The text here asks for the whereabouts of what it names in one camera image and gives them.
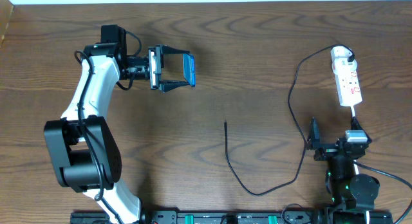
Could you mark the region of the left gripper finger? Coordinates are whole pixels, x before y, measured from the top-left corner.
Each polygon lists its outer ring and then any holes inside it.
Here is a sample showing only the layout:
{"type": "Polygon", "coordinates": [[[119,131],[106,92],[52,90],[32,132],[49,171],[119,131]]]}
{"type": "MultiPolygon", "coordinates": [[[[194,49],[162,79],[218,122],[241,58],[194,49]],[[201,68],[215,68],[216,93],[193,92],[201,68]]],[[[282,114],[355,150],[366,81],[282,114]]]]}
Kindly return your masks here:
{"type": "Polygon", "coordinates": [[[180,49],[176,49],[167,45],[161,45],[160,46],[160,51],[162,53],[162,55],[170,55],[170,54],[189,54],[190,51],[189,50],[180,50],[180,49]]]}
{"type": "Polygon", "coordinates": [[[159,90],[163,93],[171,91],[173,89],[182,87],[182,86],[189,86],[188,82],[179,81],[179,80],[161,80],[159,90]]]}

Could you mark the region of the blue-screen Galaxy smartphone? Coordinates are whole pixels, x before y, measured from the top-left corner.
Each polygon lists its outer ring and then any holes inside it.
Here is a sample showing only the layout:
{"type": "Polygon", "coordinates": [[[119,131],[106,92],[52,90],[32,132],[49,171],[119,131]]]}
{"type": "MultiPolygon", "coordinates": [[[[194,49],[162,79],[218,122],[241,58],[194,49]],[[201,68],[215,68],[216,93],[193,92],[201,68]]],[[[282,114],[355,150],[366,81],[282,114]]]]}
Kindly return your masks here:
{"type": "Polygon", "coordinates": [[[196,85],[195,58],[190,53],[183,54],[183,77],[191,87],[196,85]]]}

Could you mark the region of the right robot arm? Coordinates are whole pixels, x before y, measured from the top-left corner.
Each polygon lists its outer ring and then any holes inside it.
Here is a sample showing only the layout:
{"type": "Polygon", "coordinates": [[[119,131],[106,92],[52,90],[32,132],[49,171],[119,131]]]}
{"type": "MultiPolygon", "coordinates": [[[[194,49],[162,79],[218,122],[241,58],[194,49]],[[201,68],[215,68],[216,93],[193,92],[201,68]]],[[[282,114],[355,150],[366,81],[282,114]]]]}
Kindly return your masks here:
{"type": "Polygon", "coordinates": [[[313,223],[367,223],[366,213],[375,207],[379,194],[378,179],[360,174],[355,160],[363,157],[371,138],[351,119],[351,129],[332,144],[321,143],[319,125],[315,118],[310,122],[306,148],[313,150],[314,160],[326,161],[326,190],[332,196],[332,204],[314,213],[313,223]]]}

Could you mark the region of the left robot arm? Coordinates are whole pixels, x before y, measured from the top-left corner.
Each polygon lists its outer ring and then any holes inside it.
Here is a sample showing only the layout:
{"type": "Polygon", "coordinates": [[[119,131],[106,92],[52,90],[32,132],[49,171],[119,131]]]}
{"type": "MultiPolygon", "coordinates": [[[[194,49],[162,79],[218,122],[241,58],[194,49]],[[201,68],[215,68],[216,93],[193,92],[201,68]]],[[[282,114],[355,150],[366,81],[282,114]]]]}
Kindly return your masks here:
{"type": "Polygon", "coordinates": [[[147,55],[127,52],[128,31],[101,27],[100,42],[74,56],[82,74],[72,101],[60,119],[48,121],[44,137],[61,187],[94,199],[102,212],[73,212],[71,223],[151,223],[150,213],[121,178],[122,159],[106,122],[115,86],[121,80],[148,80],[152,90],[168,92],[195,86],[194,56],[158,44],[147,55]]]}

